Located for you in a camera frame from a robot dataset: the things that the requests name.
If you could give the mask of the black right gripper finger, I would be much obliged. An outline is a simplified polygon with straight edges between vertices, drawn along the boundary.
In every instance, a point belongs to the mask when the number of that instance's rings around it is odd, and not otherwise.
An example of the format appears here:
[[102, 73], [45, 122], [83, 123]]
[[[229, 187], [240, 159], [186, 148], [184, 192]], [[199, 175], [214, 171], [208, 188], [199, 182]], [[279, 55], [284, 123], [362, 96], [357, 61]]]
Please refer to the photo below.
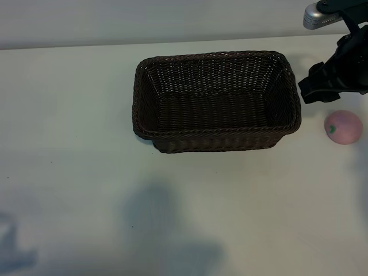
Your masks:
[[340, 99], [342, 80], [336, 76], [311, 75], [298, 83], [306, 104], [329, 103]]
[[320, 62], [314, 64], [308, 71], [309, 77], [326, 77], [327, 73], [325, 71], [325, 63]]

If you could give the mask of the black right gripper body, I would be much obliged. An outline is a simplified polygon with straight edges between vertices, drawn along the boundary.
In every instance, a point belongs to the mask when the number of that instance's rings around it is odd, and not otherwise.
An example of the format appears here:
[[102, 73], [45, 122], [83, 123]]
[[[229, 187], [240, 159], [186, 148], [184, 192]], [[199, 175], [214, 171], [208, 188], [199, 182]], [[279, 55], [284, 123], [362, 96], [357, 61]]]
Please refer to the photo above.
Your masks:
[[334, 55], [327, 61], [335, 92], [367, 93], [367, 25], [337, 42]]

